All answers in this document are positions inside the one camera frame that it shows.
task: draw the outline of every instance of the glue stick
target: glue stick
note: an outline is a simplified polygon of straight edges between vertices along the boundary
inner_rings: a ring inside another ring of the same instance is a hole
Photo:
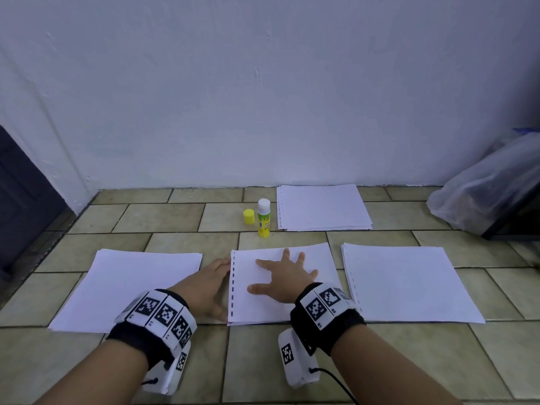
[[[257,220],[259,221],[259,237],[270,236],[270,201],[268,199],[259,199]]]

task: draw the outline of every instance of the person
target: person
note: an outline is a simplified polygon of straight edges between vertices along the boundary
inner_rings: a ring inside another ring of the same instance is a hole
[[[291,261],[289,250],[285,249],[281,261],[257,260],[260,267],[271,272],[272,279],[269,284],[250,285],[247,291],[282,303],[295,303],[304,290],[313,288],[318,274],[317,270],[307,273],[303,269],[304,259],[305,254],[300,253],[297,262]],[[230,258],[218,258],[168,291],[181,296],[194,316],[211,314],[226,322],[227,311],[214,302],[214,297],[230,269]],[[351,326],[336,338],[328,348],[330,356],[359,403],[461,404],[365,324]],[[123,341],[107,339],[36,404],[129,404],[148,369],[149,360],[141,350]]]

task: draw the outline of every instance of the door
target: door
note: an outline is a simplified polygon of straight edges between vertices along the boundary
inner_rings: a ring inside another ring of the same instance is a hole
[[[45,176],[0,126],[0,269],[66,207]]]

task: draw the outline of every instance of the glue stick label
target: glue stick label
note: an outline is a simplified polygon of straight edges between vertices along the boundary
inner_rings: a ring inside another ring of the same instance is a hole
[[[259,214],[257,213],[259,220],[259,236],[268,237],[270,235],[270,213],[268,214]]]

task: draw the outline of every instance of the paper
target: paper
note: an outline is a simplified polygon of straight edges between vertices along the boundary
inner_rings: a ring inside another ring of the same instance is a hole
[[[366,321],[485,323],[442,247],[345,243],[341,251]]]
[[[291,260],[296,261],[301,251],[306,253],[304,270],[319,270],[317,282],[327,282],[341,288],[338,272],[328,243],[313,246],[291,247]],[[266,295],[252,295],[247,286],[270,283],[271,273],[259,267],[255,259],[281,260],[282,248],[231,251],[231,276],[229,279],[228,321],[229,325],[257,324],[290,321],[294,304],[282,304]]]
[[[278,227],[287,231],[369,230],[372,221],[354,184],[280,186]]]
[[[55,331],[108,333],[141,292],[168,288],[199,270],[200,253],[166,254],[102,249],[49,325]]]

